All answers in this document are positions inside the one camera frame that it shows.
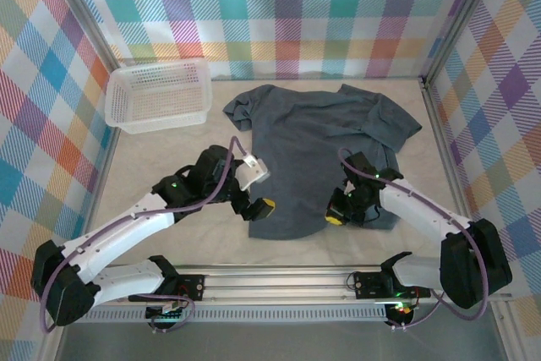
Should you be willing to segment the white perforated plastic basket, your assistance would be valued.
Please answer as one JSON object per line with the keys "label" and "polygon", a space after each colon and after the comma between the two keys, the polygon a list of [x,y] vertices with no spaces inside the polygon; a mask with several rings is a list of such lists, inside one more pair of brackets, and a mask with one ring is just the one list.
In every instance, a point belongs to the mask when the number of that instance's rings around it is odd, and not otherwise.
{"label": "white perforated plastic basket", "polygon": [[142,134],[205,123],[211,105],[209,65],[192,58],[114,70],[104,114],[108,126]]}

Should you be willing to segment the aluminium frame floor bar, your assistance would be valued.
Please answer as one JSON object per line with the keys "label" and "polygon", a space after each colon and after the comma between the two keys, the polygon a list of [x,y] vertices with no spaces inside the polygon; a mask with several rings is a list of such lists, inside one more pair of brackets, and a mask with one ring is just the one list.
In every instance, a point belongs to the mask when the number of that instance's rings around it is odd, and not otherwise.
{"label": "aluminium frame floor bar", "polygon": [[[423,79],[419,80],[419,87],[457,211],[461,215],[472,217],[473,213],[462,190],[451,148],[447,145],[443,122],[437,112],[436,102],[430,93],[429,86]],[[495,323],[505,349],[505,355],[509,361],[532,361],[519,326],[515,299],[510,293],[492,295],[491,299],[491,309],[495,315]]]}
{"label": "aluminium frame floor bar", "polygon": [[[90,201],[89,211],[85,218],[84,225],[81,228],[79,236],[86,234],[91,229],[93,221],[96,218],[120,133],[121,131],[119,129],[114,129],[111,132],[111,137],[106,148],[106,154],[104,155],[99,176],[96,181],[95,193],[93,194],[93,197]],[[37,353],[32,359],[32,361],[54,361],[54,358],[57,355],[58,347],[60,345],[60,339],[62,338],[63,334],[62,328],[60,328],[59,330],[49,331],[49,327],[46,325],[45,299],[42,299],[40,301],[38,316],[39,327],[40,331],[42,332],[42,342],[41,345],[38,347]]]}

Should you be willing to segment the gray t-shirt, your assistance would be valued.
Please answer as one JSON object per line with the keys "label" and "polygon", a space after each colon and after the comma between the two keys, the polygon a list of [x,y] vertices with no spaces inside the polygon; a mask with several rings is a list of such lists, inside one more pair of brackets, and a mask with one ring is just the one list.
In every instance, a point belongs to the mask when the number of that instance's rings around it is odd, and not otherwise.
{"label": "gray t-shirt", "polygon": [[422,128],[389,97],[350,85],[336,92],[262,85],[233,98],[223,112],[251,133],[251,151],[270,171],[251,187],[276,203],[269,217],[249,224],[249,236],[264,240],[305,238],[326,228],[326,206],[345,178],[340,148],[364,153],[379,170],[397,169],[397,153]]}

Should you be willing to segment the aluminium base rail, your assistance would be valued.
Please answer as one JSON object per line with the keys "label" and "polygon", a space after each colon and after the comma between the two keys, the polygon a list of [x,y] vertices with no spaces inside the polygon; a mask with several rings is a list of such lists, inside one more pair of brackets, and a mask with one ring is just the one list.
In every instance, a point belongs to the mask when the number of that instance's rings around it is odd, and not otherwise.
{"label": "aluminium base rail", "polygon": [[429,289],[386,288],[378,266],[176,266],[179,275],[203,276],[201,304],[274,305],[338,304],[340,302],[391,304],[432,301]]}

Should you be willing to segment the aluminium frame post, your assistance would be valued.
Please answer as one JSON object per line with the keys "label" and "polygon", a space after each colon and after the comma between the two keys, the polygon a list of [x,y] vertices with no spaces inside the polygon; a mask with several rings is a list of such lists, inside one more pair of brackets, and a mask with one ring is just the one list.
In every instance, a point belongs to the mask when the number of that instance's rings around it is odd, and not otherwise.
{"label": "aluminium frame post", "polygon": [[470,20],[480,0],[444,0],[430,31],[426,56],[418,69],[423,83],[430,83],[443,68],[458,37]]}
{"label": "aluminium frame post", "polygon": [[109,72],[119,68],[118,60],[113,55],[113,52],[107,44],[106,38],[101,32],[96,19],[91,13],[85,0],[66,0],[74,17],[78,20],[83,31],[88,36],[91,44],[96,49],[97,55],[100,57],[104,66]]}

